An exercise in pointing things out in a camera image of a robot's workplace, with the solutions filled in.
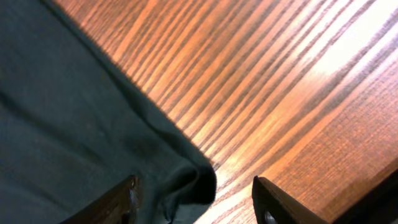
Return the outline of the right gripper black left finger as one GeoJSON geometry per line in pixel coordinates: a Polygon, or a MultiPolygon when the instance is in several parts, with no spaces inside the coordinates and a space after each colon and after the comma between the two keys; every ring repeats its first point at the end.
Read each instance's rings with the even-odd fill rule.
{"type": "Polygon", "coordinates": [[[133,224],[139,207],[139,179],[130,175],[62,224],[133,224]]]}

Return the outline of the black t-shirt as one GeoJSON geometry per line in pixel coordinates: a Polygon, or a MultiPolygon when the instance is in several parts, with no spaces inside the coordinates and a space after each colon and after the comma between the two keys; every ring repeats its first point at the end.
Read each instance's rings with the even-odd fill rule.
{"type": "Polygon", "coordinates": [[[1,222],[62,223],[130,175],[135,223],[194,223],[209,160],[52,1],[1,2],[1,222]]]}

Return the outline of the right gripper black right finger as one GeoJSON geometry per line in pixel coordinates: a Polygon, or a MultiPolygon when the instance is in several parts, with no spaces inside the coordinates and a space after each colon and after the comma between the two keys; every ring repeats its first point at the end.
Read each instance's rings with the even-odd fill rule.
{"type": "Polygon", "coordinates": [[[252,201],[256,220],[259,224],[326,223],[265,177],[254,177],[252,201]]]}

